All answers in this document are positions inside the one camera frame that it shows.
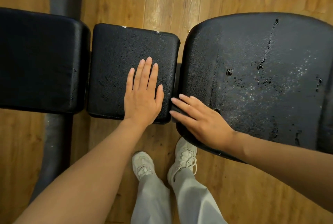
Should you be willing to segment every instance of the person's left arm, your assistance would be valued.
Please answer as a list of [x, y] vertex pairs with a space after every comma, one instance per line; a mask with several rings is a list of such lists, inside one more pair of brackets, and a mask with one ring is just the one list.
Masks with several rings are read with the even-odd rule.
[[22, 213], [15, 224], [104, 223], [119, 188], [125, 166], [146, 127], [159, 114], [164, 98], [155, 89], [158, 65], [141, 60], [126, 85], [125, 118], [92, 151], [56, 178]]

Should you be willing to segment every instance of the bare skin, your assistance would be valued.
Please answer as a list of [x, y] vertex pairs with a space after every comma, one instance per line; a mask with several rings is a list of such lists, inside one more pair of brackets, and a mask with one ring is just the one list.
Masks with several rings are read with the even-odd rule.
[[125, 166], [142, 133], [159, 114], [163, 87], [155, 89], [158, 65], [141, 60], [128, 74], [125, 119], [92, 151], [55, 179], [22, 213], [15, 224], [104, 223]]
[[190, 117], [170, 113], [199, 141], [267, 172], [333, 212], [333, 155], [236, 132], [197, 98], [182, 94], [179, 98], [172, 98], [172, 102]]

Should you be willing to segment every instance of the black leather upholstery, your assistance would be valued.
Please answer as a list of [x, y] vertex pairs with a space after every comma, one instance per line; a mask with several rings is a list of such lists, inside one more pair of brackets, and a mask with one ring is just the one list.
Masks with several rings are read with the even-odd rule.
[[88, 113], [94, 117], [123, 119], [127, 74], [140, 59], [151, 56], [159, 64], [157, 85], [163, 84], [165, 98], [155, 123], [170, 121], [170, 98], [180, 41], [174, 34], [110, 24], [94, 28]]
[[[235, 130], [333, 153], [333, 27], [286, 13], [235, 14], [195, 26], [178, 92], [219, 109]], [[177, 129], [194, 145], [230, 159]]]
[[0, 8], [0, 107], [74, 113], [84, 106], [90, 31], [57, 15]]

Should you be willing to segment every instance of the white sneaker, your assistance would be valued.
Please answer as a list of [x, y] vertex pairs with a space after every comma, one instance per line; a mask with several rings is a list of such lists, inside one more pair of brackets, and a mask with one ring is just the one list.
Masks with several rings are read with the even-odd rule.
[[155, 174], [152, 158], [146, 152], [138, 152], [132, 157], [132, 167], [134, 174], [140, 181], [144, 175]]
[[183, 137], [179, 139], [176, 145], [176, 159], [168, 172], [168, 182], [172, 186], [174, 183], [174, 176], [182, 168], [189, 168], [193, 172], [195, 166], [195, 173], [197, 172], [197, 147], [187, 142]]

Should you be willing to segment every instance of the gray pants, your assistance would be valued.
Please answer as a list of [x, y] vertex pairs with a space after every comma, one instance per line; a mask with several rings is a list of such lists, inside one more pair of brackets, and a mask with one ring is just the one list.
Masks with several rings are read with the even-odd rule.
[[[173, 190], [182, 224], [227, 224], [208, 189], [188, 168], [175, 177]], [[139, 182], [131, 224], [171, 224], [170, 191], [156, 175], [145, 175]]]

